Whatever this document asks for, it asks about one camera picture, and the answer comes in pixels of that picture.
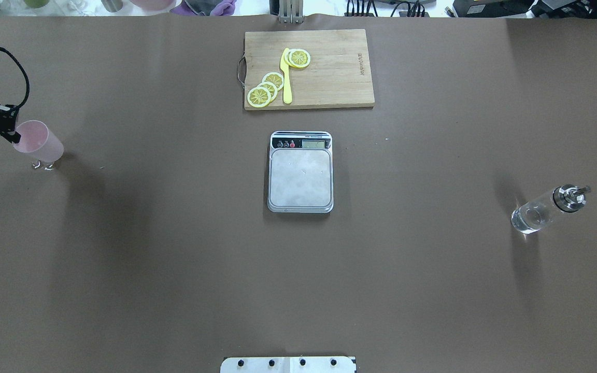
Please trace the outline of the lemon slice middle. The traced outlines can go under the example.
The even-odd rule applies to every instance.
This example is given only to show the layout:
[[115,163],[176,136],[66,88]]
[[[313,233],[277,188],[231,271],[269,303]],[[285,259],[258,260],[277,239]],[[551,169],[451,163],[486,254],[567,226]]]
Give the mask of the lemon slice middle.
[[269,93],[269,103],[272,103],[278,94],[278,89],[276,85],[272,82],[261,82],[258,84],[258,88],[265,88]]

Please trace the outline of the yellow plastic knife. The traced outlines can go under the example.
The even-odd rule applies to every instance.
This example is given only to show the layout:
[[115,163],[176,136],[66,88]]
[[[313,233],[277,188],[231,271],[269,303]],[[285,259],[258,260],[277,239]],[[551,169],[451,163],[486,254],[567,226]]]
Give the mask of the yellow plastic knife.
[[279,67],[283,74],[283,89],[282,89],[282,100],[285,104],[289,105],[292,103],[292,89],[291,89],[291,70],[287,61],[289,54],[289,48],[285,48],[280,55]]

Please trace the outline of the lemon slice near knife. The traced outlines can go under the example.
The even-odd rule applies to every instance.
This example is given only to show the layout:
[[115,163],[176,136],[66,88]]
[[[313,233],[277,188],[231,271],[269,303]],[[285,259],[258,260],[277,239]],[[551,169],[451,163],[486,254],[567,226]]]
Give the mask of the lemon slice near knife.
[[284,75],[278,71],[270,71],[262,78],[262,83],[272,83],[278,90],[284,87]]

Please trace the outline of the wooden cutting board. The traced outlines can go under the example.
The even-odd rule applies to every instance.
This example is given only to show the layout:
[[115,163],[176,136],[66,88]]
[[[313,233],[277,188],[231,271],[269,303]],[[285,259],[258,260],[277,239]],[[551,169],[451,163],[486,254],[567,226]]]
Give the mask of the wooden cutting board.
[[262,82],[265,74],[280,73],[285,50],[303,49],[310,54],[304,68],[289,68],[292,102],[279,90],[265,109],[372,108],[374,83],[367,33],[363,29],[324,31],[246,32],[244,92]]

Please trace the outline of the glass sauce bottle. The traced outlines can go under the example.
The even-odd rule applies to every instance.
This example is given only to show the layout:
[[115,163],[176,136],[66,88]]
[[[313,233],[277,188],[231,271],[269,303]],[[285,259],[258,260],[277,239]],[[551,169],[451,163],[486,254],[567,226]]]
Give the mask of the glass sauce bottle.
[[587,203],[591,186],[564,184],[542,194],[511,214],[514,229],[523,234],[538,232],[569,214],[581,211]]

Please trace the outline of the pink plastic cup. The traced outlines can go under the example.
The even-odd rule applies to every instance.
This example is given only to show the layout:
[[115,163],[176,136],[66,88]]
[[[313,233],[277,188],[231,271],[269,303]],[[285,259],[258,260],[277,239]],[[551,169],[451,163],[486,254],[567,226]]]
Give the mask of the pink plastic cup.
[[13,147],[20,153],[43,163],[54,163],[64,155],[63,143],[42,121],[24,121],[15,130],[20,140]]

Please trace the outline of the small metal debris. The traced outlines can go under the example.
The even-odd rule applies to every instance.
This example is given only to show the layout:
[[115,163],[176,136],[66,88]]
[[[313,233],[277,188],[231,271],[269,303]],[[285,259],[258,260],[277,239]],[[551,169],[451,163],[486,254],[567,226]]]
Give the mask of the small metal debris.
[[32,162],[33,169],[42,170],[54,170],[56,168],[56,162],[43,162],[40,159]]

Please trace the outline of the pink bowl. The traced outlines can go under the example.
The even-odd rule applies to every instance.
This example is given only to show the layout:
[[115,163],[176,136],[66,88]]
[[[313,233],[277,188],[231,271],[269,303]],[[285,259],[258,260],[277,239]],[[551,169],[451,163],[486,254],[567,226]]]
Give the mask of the pink bowl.
[[131,0],[130,2],[146,11],[161,11],[176,3],[173,0]]

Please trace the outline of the purple cloth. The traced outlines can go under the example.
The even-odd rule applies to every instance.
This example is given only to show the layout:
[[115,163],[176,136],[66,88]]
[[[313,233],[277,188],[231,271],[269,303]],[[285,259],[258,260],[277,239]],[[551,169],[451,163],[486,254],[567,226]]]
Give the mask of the purple cloth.
[[236,1],[180,1],[169,12],[187,16],[230,16],[234,14]]

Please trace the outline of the aluminium frame post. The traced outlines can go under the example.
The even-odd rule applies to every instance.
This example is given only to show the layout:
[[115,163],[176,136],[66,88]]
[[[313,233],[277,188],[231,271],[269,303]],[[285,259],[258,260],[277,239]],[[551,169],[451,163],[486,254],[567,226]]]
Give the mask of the aluminium frame post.
[[304,2],[302,0],[275,1],[280,24],[301,24],[305,21]]

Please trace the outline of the silver kitchen scale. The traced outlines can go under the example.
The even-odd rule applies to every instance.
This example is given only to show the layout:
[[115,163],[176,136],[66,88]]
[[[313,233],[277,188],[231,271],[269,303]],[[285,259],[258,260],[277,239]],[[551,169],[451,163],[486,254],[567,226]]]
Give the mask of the silver kitchen scale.
[[334,206],[333,138],[325,131],[275,131],[268,150],[267,207],[329,214]]

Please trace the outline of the lemon slice by blade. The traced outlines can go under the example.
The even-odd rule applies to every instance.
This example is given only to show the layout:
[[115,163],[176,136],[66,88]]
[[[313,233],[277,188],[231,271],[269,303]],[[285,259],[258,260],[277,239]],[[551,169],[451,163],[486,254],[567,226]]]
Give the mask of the lemon slice by blade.
[[312,61],[310,53],[305,49],[291,49],[285,59],[294,68],[306,68]]

